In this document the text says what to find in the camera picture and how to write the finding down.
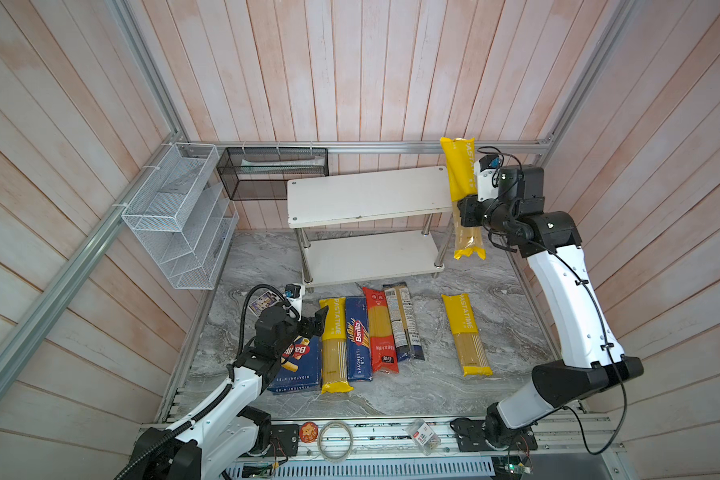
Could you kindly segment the yellow pastatime spaghetti bag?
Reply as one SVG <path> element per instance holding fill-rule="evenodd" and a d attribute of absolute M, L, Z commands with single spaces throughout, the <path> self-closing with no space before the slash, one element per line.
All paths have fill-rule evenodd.
<path fill-rule="evenodd" d="M 476 177 L 473 171 L 475 161 L 474 139 L 447 137 L 440 138 L 440 145 L 446 158 L 449 192 L 452 201 L 452 219 L 455 233 L 454 258 L 470 257 L 476 254 L 486 259 L 486 249 L 480 226 L 465 227 L 461 220 L 458 202 L 477 194 Z"/>
<path fill-rule="evenodd" d="M 442 295 L 442 300 L 463 375 L 492 376 L 469 295 Z"/>
<path fill-rule="evenodd" d="M 322 394 L 353 390 L 348 380 L 345 302 L 345 297 L 320 301 L 321 308 L 328 308 L 321 336 Z"/>

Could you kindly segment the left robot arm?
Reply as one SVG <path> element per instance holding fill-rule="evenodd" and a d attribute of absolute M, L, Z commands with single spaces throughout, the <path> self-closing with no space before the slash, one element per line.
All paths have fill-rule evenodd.
<path fill-rule="evenodd" d="M 269 414 L 254 402 L 281 369 L 297 338 L 320 336 L 329 309 L 311 317 L 279 302 L 255 323 L 255 336 L 227 366 L 225 380 L 193 410 L 164 429 L 148 428 L 118 479 L 217 479 L 239 456 L 271 445 Z"/>

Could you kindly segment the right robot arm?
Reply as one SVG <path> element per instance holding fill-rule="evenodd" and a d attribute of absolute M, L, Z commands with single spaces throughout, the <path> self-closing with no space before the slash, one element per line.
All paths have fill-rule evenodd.
<path fill-rule="evenodd" d="M 536 166 L 473 165 L 475 192 L 458 199 L 459 217 L 503 238 L 534 272 L 550 306 L 560 337 L 561 359 L 533 368 L 530 381 L 488 407 L 486 443 L 509 450 L 531 424 L 644 373 L 612 333 L 587 270 L 582 239 L 573 218 L 546 211 L 544 171 Z"/>

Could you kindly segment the white two-tier shelf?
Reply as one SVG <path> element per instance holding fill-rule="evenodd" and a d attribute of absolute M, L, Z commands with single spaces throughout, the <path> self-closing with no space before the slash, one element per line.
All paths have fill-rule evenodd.
<path fill-rule="evenodd" d="M 437 275 L 447 247 L 437 243 L 433 218 L 451 211 L 444 166 L 315 177 L 287 182 L 288 226 L 299 244 L 308 288 Z M 311 239 L 307 231 L 345 224 L 406 220 L 423 224 L 400 231 Z"/>

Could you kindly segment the blue Barilla rigatoni box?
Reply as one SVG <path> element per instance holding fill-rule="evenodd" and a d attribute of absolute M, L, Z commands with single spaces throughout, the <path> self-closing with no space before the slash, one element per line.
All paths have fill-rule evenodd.
<path fill-rule="evenodd" d="M 322 353 L 300 354 L 298 337 L 286 350 L 281 368 L 267 388 L 274 394 L 316 390 L 322 383 Z"/>

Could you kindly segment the small card on floor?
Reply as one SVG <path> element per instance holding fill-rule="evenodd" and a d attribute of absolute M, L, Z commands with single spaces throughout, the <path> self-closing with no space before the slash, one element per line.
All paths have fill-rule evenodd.
<path fill-rule="evenodd" d="M 264 290 L 249 301 L 248 310 L 255 316 L 260 316 L 265 309 L 274 306 L 279 301 L 280 299 L 275 293 Z"/>

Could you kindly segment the blue Barilla spaghetti box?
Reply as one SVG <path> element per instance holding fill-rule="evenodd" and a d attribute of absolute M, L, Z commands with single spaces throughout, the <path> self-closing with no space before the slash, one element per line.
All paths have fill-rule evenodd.
<path fill-rule="evenodd" d="M 362 296 L 345 299 L 346 350 L 349 382 L 372 380 L 372 355 L 366 300 Z"/>

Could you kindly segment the red spaghetti bag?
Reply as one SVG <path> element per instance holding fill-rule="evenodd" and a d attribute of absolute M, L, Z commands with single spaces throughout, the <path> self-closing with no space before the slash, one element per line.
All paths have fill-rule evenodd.
<path fill-rule="evenodd" d="M 383 291 L 363 288 L 369 321 L 372 371 L 398 373 L 398 360 L 386 296 Z"/>

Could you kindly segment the clear blue spaghetti bag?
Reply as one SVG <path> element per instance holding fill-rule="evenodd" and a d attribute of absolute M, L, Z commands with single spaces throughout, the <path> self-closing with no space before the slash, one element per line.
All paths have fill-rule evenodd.
<path fill-rule="evenodd" d="M 383 286 L 397 360 L 424 360 L 425 355 L 418 331 L 410 290 L 405 282 Z"/>

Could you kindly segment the red round sticker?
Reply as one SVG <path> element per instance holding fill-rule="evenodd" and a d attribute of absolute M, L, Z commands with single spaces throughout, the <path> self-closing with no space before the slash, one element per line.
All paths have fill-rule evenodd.
<path fill-rule="evenodd" d="M 312 444 L 319 437 L 319 427 L 316 423 L 308 421 L 303 423 L 299 429 L 299 438 L 302 443 Z"/>

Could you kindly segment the small clear plastic box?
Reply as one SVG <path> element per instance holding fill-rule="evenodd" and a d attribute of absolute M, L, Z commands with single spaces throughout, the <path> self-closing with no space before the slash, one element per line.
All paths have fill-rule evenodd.
<path fill-rule="evenodd" d="M 406 427 L 406 432 L 425 455 L 430 455 L 441 445 L 439 435 L 434 431 L 433 427 L 423 419 L 414 419 Z"/>

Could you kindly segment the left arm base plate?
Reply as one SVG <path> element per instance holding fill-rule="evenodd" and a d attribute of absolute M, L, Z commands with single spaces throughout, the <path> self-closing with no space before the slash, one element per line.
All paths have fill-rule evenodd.
<path fill-rule="evenodd" d="M 241 455 L 241 459 L 290 459 L 298 454 L 300 425 L 296 423 L 274 424 L 268 429 L 269 440 L 266 444 L 255 444 L 253 452 Z"/>

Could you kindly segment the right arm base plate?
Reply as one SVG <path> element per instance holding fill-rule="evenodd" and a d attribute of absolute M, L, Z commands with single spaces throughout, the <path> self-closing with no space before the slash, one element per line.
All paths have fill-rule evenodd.
<path fill-rule="evenodd" d="M 533 431 L 507 429 L 501 422 L 493 419 L 474 420 L 460 417 L 452 420 L 449 426 L 456 437 L 460 452 L 507 451 L 509 448 L 521 451 L 534 451 L 538 443 Z"/>

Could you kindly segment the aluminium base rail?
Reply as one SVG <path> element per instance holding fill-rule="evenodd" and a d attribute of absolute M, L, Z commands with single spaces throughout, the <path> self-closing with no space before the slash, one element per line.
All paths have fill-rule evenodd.
<path fill-rule="evenodd" d="M 456 437 L 449 423 L 456 419 L 446 416 L 421 417 L 439 435 L 441 445 L 430 455 L 425 455 L 406 432 L 406 427 L 418 417 L 363 417 L 343 420 L 318 420 L 319 437 L 315 443 L 299 442 L 298 454 L 290 459 L 264 458 L 241 459 L 235 462 L 279 462 L 286 465 L 298 462 L 325 461 L 342 463 L 349 460 L 382 458 L 418 458 L 452 456 L 511 456 L 529 453 L 587 453 L 601 448 L 618 447 L 615 429 L 609 417 L 602 414 L 579 414 L 563 409 L 552 413 L 529 426 L 537 440 L 538 449 L 521 451 L 460 452 Z M 301 420 L 271 420 L 274 424 L 296 423 Z"/>

